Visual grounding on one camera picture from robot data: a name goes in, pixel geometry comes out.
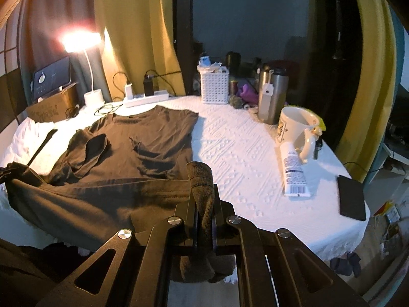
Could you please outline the dark tablet screen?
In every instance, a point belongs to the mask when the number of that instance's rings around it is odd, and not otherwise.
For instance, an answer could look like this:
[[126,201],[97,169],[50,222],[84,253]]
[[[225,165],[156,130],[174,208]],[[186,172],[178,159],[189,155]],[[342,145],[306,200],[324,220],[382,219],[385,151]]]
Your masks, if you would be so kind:
[[36,71],[32,80],[32,100],[37,101],[46,95],[66,87],[71,83],[70,57],[64,57]]

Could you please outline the steel travel tumbler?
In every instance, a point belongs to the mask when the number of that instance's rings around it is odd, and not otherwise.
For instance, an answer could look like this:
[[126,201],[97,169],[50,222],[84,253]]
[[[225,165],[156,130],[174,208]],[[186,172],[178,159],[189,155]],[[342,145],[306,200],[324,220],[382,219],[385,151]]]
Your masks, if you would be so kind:
[[259,69],[258,118],[269,125],[277,125],[286,101],[288,73],[285,68],[264,64]]

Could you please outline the yellow curtain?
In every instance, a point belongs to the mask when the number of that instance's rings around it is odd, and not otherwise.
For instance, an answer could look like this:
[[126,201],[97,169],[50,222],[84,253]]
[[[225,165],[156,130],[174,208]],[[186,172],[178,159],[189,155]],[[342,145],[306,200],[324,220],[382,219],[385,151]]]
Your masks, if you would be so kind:
[[173,46],[173,0],[94,0],[94,12],[134,92],[143,92],[147,71],[156,71],[161,88],[186,94]]

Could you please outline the white charger plug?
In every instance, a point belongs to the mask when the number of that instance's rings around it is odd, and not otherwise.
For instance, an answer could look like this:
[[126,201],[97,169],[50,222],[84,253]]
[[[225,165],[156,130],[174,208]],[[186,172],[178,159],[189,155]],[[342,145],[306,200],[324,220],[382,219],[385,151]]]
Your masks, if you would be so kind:
[[126,99],[127,100],[132,100],[134,98],[133,95],[133,90],[132,90],[132,84],[126,84],[124,87],[125,94],[126,94]]

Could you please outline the white bed cover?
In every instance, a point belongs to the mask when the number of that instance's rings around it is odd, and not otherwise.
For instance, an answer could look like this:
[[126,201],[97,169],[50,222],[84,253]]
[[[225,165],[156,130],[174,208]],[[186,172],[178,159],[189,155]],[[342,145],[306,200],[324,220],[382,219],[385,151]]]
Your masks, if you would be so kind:
[[[192,134],[194,160],[211,167],[220,197],[232,203],[238,215],[261,229],[289,229],[323,260],[342,256],[361,243],[367,221],[340,215],[337,177],[347,170],[330,147],[323,146],[303,167],[311,196],[288,198],[276,130],[259,122],[253,111],[207,105],[196,96],[172,98],[163,105],[198,113]],[[149,109],[150,105],[128,108],[113,103],[100,111],[82,109],[76,117],[56,123],[30,118],[13,122],[1,132],[1,165],[29,163],[47,174],[77,130],[108,112],[130,116]]]

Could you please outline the white lotion tube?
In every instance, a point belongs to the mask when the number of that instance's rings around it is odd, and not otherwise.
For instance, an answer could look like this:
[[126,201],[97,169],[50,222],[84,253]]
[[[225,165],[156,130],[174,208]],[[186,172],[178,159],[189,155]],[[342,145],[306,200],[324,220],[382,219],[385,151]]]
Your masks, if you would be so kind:
[[283,168],[284,190],[286,197],[309,198],[311,193],[307,186],[301,161],[291,142],[280,145],[281,165]]

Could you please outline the dark brown t-shirt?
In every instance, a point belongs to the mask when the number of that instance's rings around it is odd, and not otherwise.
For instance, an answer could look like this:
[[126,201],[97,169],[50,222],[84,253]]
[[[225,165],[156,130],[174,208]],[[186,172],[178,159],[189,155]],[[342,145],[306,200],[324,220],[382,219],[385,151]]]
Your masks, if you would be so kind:
[[151,229],[193,198],[199,213],[198,251],[177,259],[175,281],[222,281],[233,256],[213,251],[215,200],[211,169],[193,160],[198,114],[156,106],[134,116],[108,114],[71,137],[42,176],[13,162],[6,182],[11,207],[28,222],[72,245],[97,250],[117,231]]

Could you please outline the white desk lamp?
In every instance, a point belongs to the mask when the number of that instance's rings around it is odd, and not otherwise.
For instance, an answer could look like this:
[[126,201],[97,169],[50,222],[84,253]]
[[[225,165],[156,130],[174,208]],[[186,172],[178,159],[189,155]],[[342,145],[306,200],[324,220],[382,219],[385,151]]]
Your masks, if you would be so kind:
[[97,32],[84,28],[74,28],[62,34],[60,39],[65,51],[74,56],[74,70],[80,81],[79,94],[88,110],[95,111],[104,105],[101,89],[94,87],[94,73],[88,51],[97,48],[101,43],[101,36]]

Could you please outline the black charger adapter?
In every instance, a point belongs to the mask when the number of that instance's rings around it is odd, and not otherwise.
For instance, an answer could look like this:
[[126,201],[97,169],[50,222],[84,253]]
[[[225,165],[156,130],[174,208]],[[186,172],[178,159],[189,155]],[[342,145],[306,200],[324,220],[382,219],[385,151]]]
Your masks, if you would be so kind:
[[143,90],[146,97],[154,95],[153,76],[145,75],[143,79]]

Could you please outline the white plastic basket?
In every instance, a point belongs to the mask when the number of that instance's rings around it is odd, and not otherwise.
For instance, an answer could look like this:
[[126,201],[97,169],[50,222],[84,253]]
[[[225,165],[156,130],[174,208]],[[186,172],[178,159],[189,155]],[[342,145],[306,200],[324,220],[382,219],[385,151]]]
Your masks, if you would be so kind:
[[204,104],[228,104],[230,73],[225,66],[198,67],[201,99]]

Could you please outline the white power strip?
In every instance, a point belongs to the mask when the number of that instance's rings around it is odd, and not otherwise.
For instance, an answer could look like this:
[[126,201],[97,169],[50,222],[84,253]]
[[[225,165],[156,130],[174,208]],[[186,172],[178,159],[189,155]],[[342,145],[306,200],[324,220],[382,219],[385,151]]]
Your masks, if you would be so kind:
[[145,94],[136,95],[133,99],[124,99],[124,107],[135,107],[140,105],[147,105],[151,103],[158,103],[167,101],[169,99],[169,93],[166,90],[159,90],[154,92],[152,96],[146,96]]

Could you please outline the white cartoon mug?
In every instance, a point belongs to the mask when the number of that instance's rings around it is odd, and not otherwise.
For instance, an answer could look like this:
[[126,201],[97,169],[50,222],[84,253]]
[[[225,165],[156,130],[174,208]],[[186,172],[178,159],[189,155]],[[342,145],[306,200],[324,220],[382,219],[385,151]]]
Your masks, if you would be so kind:
[[315,145],[322,135],[320,118],[303,107],[285,106],[280,113],[276,141],[292,143],[302,163],[313,158]]

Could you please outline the purple cloth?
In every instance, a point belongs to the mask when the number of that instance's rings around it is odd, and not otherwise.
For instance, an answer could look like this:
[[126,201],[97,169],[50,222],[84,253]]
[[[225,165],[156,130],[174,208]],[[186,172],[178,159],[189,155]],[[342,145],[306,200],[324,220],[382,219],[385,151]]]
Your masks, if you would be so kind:
[[256,93],[251,85],[244,84],[238,89],[237,95],[245,102],[250,105],[257,105],[259,102],[259,94]]

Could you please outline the brown cardboard box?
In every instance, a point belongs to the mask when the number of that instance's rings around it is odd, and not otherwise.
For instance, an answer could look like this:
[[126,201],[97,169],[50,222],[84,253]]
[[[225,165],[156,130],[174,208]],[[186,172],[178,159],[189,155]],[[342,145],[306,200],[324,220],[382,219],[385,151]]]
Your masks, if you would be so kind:
[[37,123],[65,120],[79,104],[76,83],[26,108],[29,118]]

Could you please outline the black phone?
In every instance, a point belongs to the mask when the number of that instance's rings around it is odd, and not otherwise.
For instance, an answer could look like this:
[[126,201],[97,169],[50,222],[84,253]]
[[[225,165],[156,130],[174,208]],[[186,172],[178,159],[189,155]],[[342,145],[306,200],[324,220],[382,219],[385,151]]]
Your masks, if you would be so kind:
[[362,184],[342,175],[337,177],[340,215],[365,222],[367,220]]

